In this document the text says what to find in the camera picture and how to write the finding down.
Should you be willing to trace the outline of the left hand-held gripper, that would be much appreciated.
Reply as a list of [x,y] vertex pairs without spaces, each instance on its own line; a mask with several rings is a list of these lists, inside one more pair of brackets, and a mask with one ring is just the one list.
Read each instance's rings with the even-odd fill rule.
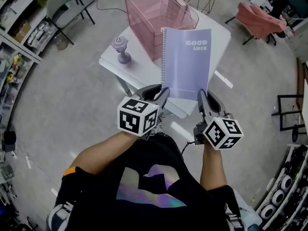
[[161,84],[139,89],[132,97],[125,97],[117,107],[117,127],[138,137],[148,138],[161,123],[163,108],[170,94]]

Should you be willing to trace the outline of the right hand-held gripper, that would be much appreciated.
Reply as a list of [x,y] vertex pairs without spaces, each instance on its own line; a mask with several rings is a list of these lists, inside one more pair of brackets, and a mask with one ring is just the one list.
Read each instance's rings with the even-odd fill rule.
[[226,118],[226,109],[222,101],[211,91],[200,89],[197,94],[198,109],[202,116],[207,116],[208,106],[212,113],[219,115],[209,121],[200,122],[193,130],[196,145],[204,144],[205,139],[215,150],[232,149],[244,137],[239,122]]

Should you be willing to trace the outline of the purple spiral notebook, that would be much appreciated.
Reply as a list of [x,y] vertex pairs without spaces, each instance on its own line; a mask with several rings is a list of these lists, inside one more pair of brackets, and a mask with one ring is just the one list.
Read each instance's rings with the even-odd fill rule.
[[197,100],[207,91],[211,59],[211,29],[163,28],[162,88],[170,98]]

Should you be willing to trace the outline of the pink wire tray organizer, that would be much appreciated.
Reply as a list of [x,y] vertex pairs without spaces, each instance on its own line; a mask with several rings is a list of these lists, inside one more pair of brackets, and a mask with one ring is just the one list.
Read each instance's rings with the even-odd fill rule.
[[191,30],[199,21],[198,14],[187,3],[186,10],[174,0],[125,0],[125,3],[129,26],[152,61],[162,55],[162,28]]

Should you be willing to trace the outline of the person's left forearm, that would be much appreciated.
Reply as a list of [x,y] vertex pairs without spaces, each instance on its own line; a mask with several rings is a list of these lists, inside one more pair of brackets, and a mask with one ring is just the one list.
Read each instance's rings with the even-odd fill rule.
[[128,150],[138,138],[136,135],[121,131],[83,150],[70,167],[79,167],[90,174],[98,174]]

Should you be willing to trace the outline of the person's right forearm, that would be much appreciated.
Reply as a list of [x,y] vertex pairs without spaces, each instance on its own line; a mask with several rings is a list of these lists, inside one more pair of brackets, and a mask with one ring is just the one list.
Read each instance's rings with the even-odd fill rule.
[[227,185],[221,151],[215,150],[212,145],[206,141],[204,143],[200,185],[207,191]]

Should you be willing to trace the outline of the black round stand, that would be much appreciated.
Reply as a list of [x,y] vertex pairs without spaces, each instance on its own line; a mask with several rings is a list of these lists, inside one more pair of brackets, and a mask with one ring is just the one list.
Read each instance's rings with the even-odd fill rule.
[[305,128],[306,126],[304,124],[300,124],[297,125],[295,124],[292,128],[292,142],[296,142],[298,139],[299,135],[307,135],[307,131],[306,132],[299,132],[300,128]]

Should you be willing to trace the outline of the orange fabric chair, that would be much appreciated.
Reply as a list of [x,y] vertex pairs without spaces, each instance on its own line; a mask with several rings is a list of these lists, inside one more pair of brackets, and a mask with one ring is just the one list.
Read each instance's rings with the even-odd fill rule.
[[237,19],[251,34],[242,45],[247,44],[252,39],[267,37],[267,43],[269,43],[270,39],[273,39],[276,46],[277,41],[273,34],[280,38],[286,38],[284,30],[287,28],[287,22],[266,13],[256,4],[247,5],[240,2],[237,14],[225,21],[225,24],[234,19]]

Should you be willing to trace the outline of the white cluttered side shelf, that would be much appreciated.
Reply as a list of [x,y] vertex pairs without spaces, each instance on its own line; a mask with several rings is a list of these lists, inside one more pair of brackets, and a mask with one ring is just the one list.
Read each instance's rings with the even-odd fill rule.
[[289,151],[282,168],[273,182],[268,185],[267,195],[258,206],[256,212],[260,217],[260,211],[264,205],[272,204],[271,196],[279,188],[284,175],[289,175],[293,182],[280,206],[276,206],[276,212],[268,220],[263,220],[259,225],[262,231],[288,231],[294,225],[299,225],[302,218],[297,215],[308,209],[308,145],[289,144]]

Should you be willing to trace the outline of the white round device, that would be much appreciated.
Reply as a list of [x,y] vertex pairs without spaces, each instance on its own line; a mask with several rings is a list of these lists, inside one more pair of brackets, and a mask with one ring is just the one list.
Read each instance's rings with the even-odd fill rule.
[[281,182],[280,182],[280,189],[284,192],[284,193],[288,193],[288,191],[290,190],[291,186],[292,186],[292,178],[289,175],[284,175]]
[[285,193],[283,190],[277,188],[272,196],[271,196],[271,203],[274,205],[274,206],[280,206],[280,204],[283,202],[285,198]]
[[263,220],[268,220],[272,217],[272,215],[276,212],[276,206],[273,204],[264,205],[260,211],[260,217]]

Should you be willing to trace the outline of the black office chair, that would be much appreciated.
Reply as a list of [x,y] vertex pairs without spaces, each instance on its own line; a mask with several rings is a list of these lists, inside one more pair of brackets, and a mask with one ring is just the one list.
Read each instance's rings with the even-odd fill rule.
[[[277,19],[280,19],[280,16],[281,16],[282,12],[286,8],[289,10],[289,12],[287,12],[286,15],[283,15],[283,18],[286,19],[287,16],[289,16],[289,15],[293,15],[294,16],[296,14],[295,7],[293,5],[291,5],[288,2],[288,0],[276,0],[274,2],[274,4],[273,4],[273,8],[272,8],[271,12],[269,12],[269,15],[271,15],[271,16],[277,18]],[[293,26],[290,25],[290,22],[291,22],[291,20],[293,20],[293,17],[290,17],[290,18],[291,19],[289,19],[289,21],[286,21],[286,24],[287,24],[288,27],[290,27],[291,33],[294,34],[295,31],[293,29]],[[276,34],[280,38],[285,38],[286,37],[286,33],[284,33],[284,32],[280,32],[280,33],[276,32],[276,33],[273,33],[273,34]],[[270,40],[272,39],[273,40],[273,45],[276,46],[277,45],[277,41],[276,41],[276,39],[275,39],[273,34],[271,33],[271,34],[269,34],[267,36],[267,43],[269,43]]]

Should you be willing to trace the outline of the grey chair with black legs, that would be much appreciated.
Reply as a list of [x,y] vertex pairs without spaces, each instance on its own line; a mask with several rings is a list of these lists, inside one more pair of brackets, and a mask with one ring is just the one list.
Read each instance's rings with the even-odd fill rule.
[[95,24],[82,0],[47,0],[46,3],[46,18],[72,45],[74,43],[63,30],[79,15],[84,19],[83,12]]

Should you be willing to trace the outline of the person's black printed shirt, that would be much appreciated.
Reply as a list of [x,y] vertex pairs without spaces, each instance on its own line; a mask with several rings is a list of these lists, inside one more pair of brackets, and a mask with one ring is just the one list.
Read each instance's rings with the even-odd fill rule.
[[175,141],[159,132],[134,144],[102,172],[69,167],[49,231],[236,231],[234,191],[207,191],[188,171]]

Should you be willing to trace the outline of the cardboard box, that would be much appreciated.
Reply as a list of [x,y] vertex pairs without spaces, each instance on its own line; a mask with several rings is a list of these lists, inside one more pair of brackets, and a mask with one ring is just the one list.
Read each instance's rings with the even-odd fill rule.
[[15,40],[19,43],[25,38],[26,34],[30,31],[31,25],[27,20],[23,20],[15,32]]

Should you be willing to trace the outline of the black box device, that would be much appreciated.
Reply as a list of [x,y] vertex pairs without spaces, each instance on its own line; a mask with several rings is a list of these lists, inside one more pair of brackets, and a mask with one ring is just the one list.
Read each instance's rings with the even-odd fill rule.
[[2,140],[2,149],[4,152],[12,152],[15,150],[16,133],[14,131],[5,131]]

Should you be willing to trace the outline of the white shelving unit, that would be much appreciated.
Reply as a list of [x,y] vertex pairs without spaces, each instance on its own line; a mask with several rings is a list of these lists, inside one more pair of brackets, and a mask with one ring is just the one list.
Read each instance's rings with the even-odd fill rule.
[[[42,54],[56,34],[56,27],[46,18],[47,0],[0,0],[0,131],[8,128],[15,101],[32,67],[42,62]],[[15,32],[27,20],[31,29],[21,43]],[[13,65],[15,55],[23,61]],[[7,82],[8,72],[14,74]]]

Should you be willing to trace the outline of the black metal frame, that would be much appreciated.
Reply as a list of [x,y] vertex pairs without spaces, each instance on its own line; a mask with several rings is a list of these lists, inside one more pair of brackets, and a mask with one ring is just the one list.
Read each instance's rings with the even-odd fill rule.
[[284,115],[291,115],[291,114],[299,114],[303,111],[303,109],[295,110],[295,111],[288,111],[288,112],[283,112],[282,111],[282,105],[281,105],[281,99],[283,98],[304,98],[304,94],[286,94],[286,95],[278,95],[278,111],[271,114],[272,116],[279,116],[280,118],[280,131],[287,131],[287,130],[292,130],[293,126],[290,127],[284,127],[283,126],[283,116]]

